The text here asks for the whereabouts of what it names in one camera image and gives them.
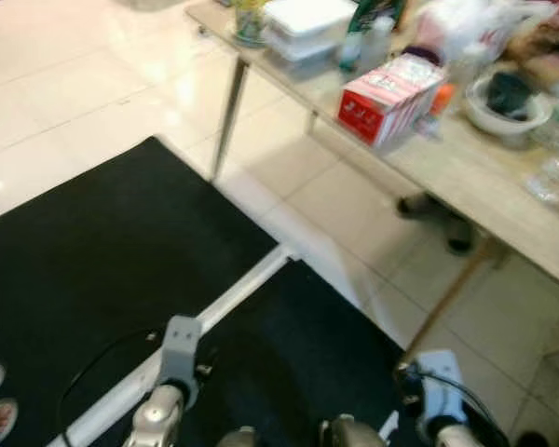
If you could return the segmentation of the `robot left leg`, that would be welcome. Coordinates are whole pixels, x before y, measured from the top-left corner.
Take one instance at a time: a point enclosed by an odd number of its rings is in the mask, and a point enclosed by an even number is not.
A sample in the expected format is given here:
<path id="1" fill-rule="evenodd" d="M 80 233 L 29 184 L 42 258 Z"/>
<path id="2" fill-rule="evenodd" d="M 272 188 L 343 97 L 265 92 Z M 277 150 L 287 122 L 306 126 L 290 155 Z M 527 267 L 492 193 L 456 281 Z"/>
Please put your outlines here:
<path id="1" fill-rule="evenodd" d="M 244 426 L 224 434 L 215 447 L 261 447 L 257 431 L 253 427 Z"/>

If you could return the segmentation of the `robot leg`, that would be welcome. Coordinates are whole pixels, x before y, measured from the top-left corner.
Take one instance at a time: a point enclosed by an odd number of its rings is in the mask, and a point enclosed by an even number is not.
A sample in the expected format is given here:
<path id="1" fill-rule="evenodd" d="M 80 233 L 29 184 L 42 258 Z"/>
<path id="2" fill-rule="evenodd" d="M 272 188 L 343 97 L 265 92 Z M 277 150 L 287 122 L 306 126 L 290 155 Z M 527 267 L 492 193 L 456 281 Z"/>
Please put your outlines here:
<path id="1" fill-rule="evenodd" d="M 253 427 L 244 426 L 224 434 L 215 447 L 261 447 L 257 431 Z"/>
<path id="2" fill-rule="evenodd" d="M 317 447 L 388 447 L 388 443 L 352 414 L 339 414 L 321 422 Z"/>

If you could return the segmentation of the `black floor mat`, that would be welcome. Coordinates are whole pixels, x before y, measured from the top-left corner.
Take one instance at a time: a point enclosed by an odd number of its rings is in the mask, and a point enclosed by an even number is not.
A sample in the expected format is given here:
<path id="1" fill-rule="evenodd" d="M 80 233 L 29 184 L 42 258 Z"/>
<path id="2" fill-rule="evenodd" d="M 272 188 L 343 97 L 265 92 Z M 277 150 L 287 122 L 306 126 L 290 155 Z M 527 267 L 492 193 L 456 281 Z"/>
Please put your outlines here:
<path id="1" fill-rule="evenodd" d="M 113 292 L 98 292 L 130 309 L 109 311 L 102 331 L 128 335 L 195 316 L 247 273 L 245 263 L 131 267 Z M 288 261 L 202 335 L 198 360 L 212 362 L 211 379 L 184 413 L 176 447 L 214 447 L 244 426 L 265 447 L 312 446 L 315 426 L 341 413 L 378 428 L 407 412 L 393 380 L 403 354 L 308 264 Z"/>
<path id="2" fill-rule="evenodd" d="M 0 447 L 46 447 L 72 376 L 128 332 L 194 316 L 276 241 L 151 137 L 0 214 Z"/>

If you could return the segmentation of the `robot right leg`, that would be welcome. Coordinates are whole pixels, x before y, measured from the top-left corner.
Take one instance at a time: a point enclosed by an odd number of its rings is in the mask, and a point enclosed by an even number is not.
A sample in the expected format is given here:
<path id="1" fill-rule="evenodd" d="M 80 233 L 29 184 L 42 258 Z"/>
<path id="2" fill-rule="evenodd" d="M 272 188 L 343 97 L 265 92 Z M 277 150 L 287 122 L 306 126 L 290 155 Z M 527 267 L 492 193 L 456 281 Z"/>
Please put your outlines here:
<path id="1" fill-rule="evenodd" d="M 388 447 L 388 443 L 352 414 L 339 414 L 321 422 L 317 447 Z"/>

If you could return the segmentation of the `dark shoe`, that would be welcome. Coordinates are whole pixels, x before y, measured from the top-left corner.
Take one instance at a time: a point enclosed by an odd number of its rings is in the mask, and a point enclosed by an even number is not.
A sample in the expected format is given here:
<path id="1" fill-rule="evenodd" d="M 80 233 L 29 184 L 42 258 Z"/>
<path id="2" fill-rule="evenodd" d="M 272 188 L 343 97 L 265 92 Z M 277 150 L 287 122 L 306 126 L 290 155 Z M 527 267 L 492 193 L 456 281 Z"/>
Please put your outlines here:
<path id="1" fill-rule="evenodd" d="M 462 218 L 446 218 L 444 241 L 447 251 L 457 256 L 466 256 L 474 250 L 475 230 L 470 221 Z"/>
<path id="2" fill-rule="evenodd" d="M 399 197 L 396 200 L 395 209 L 403 220 L 425 220 L 425 218 L 440 213 L 442 205 L 436 197 L 430 196 L 428 193 L 416 193 Z"/>

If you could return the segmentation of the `light wooden dining table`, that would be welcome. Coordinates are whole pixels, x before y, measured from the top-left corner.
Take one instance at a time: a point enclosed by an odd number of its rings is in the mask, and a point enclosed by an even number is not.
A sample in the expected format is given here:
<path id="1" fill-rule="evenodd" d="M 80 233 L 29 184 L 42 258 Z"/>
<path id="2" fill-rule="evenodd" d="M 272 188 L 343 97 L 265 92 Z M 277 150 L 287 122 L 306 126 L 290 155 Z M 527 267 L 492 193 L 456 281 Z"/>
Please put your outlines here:
<path id="1" fill-rule="evenodd" d="M 373 174 L 378 165 L 395 171 L 480 231 L 475 254 L 417 329 L 408 353 L 415 353 L 423 345 L 425 336 L 446 314 L 471 274 L 497 250 L 517 251 L 559 284 L 559 203 L 545 203 L 524 187 L 526 176 L 543 160 L 540 152 L 514 152 L 496 138 L 485 136 L 460 114 L 443 116 L 438 140 L 406 131 L 372 146 L 348 130 L 336 115 L 350 74 L 319 64 L 310 74 L 293 75 L 262 48 L 246 47 L 238 41 L 233 34 L 236 14 L 231 8 L 198 3 L 187 6 L 184 12 L 199 29 L 231 48 L 236 57 L 211 162 L 213 180 L 223 170 L 241 90 L 247 72 L 253 69 L 307 108 L 310 122 L 323 122 L 347 138 L 348 144 L 334 150 L 347 162 L 366 174 Z"/>

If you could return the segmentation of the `red white striped carton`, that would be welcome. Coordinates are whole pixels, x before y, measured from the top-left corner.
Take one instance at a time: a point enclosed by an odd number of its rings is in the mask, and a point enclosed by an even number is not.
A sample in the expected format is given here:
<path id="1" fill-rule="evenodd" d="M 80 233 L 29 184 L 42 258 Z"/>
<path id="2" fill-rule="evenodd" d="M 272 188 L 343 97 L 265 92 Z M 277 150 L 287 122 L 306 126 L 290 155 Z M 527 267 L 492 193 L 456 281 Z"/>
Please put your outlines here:
<path id="1" fill-rule="evenodd" d="M 380 146 L 411 131 L 427 115 L 446 71 L 402 54 L 344 86 L 336 119 L 366 144 Z"/>

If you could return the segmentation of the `white ceramic bowl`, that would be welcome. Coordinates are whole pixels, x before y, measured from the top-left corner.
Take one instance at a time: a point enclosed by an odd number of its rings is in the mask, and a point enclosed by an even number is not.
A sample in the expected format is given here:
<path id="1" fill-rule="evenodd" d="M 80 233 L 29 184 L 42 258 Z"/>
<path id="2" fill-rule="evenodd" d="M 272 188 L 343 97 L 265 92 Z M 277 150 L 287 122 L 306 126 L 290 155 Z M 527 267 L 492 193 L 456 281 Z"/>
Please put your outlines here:
<path id="1" fill-rule="evenodd" d="M 534 93 L 524 105 L 524 119 L 513 119 L 497 114 L 485 105 L 485 91 L 492 76 L 477 78 L 464 89 L 462 108 L 464 115 L 480 131 L 500 138 L 507 145 L 522 145 L 532 130 L 548 122 L 552 114 L 552 102 L 548 95 Z"/>

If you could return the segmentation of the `glass jar with yellow contents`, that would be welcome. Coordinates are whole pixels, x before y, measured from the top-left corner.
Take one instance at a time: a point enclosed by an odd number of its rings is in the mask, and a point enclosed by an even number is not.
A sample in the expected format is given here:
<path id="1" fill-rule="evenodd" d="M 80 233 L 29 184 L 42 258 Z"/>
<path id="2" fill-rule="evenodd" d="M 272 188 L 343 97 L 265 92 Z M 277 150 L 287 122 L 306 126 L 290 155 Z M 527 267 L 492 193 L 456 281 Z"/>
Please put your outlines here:
<path id="1" fill-rule="evenodd" d="M 268 0 L 228 0 L 234 14 L 232 35 L 244 47 L 262 47 Z"/>

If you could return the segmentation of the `small orange capped bottle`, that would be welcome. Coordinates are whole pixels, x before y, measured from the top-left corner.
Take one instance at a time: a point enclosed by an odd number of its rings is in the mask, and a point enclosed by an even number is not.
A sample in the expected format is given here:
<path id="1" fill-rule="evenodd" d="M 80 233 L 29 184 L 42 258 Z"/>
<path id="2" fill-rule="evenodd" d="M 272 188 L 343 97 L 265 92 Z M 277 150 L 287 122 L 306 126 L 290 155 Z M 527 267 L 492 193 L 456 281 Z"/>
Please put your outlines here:
<path id="1" fill-rule="evenodd" d="M 447 107 L 453 101 L 455 95 L 454 84 L 442 84 L 438 88 L 436 95 L 429 110 L 421 116 L 416 124 L 416 130 L 421 136 L 432 138 L 439 141 L 441 137 L 441 126 L 443 115 L 446 114 Z"/>

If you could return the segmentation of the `white stacked food containers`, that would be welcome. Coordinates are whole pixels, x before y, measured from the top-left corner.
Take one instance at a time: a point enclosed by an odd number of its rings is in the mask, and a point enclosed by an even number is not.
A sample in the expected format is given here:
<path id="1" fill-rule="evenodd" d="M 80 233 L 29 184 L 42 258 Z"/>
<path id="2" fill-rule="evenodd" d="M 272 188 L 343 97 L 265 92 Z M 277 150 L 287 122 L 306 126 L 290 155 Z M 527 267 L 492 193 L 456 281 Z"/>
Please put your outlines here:
<path id="1" fill-rule="evenodd" d="M 268 0 L 264 46 L 284 62 L 306 62 L 330 54 L 342 43 L 355 0 Z"/>

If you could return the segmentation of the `dark blue cup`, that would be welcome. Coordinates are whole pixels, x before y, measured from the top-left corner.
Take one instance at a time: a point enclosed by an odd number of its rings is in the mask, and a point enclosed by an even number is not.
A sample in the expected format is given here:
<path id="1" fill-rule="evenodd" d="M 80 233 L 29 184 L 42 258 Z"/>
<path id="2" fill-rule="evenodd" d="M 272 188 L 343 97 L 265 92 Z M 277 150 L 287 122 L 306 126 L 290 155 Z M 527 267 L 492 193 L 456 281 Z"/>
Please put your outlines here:
<path id="1" fill-rule="evenodd" d="M 529 116 L 526 104 L 532 95 L 534 89 L 518 74 L 495 72 L 485 91 L 485 106 L 494 114 L 515 122 L 526 122 Z"/>

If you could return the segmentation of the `dark purple bowl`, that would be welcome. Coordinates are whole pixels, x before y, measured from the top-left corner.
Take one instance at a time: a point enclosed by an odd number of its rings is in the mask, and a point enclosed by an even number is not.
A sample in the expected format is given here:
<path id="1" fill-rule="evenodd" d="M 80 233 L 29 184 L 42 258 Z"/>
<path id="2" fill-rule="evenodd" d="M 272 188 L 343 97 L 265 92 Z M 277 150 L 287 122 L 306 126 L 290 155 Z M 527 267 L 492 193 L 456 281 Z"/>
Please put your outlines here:
<path id="1" fill-rule="evenodd" d="M 437 65 L 437 67 L 444 67 L 442 57 L 437 51 L 434 51 L 432 47 L 408 46 L 403 48 L 402 54 L 420 57 L 420 59 Z"/>

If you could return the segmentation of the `person in pink shirt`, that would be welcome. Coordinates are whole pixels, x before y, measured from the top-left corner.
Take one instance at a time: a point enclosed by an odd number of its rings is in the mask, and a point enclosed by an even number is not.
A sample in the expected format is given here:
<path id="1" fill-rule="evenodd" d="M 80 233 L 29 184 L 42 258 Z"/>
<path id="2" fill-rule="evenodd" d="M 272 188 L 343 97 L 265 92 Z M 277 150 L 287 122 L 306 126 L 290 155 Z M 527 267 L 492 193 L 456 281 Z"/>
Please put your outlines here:
<path id="1" fill-rule="evenodd" d="M 559 8 L 530 30 L 515 34 L 502 51 L 502 59 L 513 63 L 534 87 L 559 87 Z"/>

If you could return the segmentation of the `green snack bag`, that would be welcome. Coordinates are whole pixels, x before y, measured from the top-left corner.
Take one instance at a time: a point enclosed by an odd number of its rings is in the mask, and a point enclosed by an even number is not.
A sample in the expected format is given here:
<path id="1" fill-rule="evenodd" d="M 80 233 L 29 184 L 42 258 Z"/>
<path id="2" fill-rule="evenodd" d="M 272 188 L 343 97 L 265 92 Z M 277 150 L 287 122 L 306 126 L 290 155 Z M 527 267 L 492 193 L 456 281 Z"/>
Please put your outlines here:
<path id="1" fill-rule="evenodd" d="M 342 47 L 336 60 L 340 71 L 355 71 L 370 42 L 378 35 L 377 29 L 390 24 L 395 27 L 402 20 L 407 0 L 355 0 L 357 7 L 348 22 Z"/>

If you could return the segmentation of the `large white printed plastic bag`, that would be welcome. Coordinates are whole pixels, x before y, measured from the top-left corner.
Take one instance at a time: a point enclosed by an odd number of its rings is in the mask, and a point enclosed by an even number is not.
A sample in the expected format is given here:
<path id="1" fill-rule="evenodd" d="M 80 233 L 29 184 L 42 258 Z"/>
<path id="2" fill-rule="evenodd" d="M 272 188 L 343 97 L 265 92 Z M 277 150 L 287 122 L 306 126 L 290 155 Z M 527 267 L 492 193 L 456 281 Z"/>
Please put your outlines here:
<path id="1" fill-rule="evenodd" d="M 431 52 L 441 65 L 461 59 L 474 46 L 491 61 L 523 27 L 557 11 L 552 0 L 426 0 L 413 14 L 410 47 Z"/>

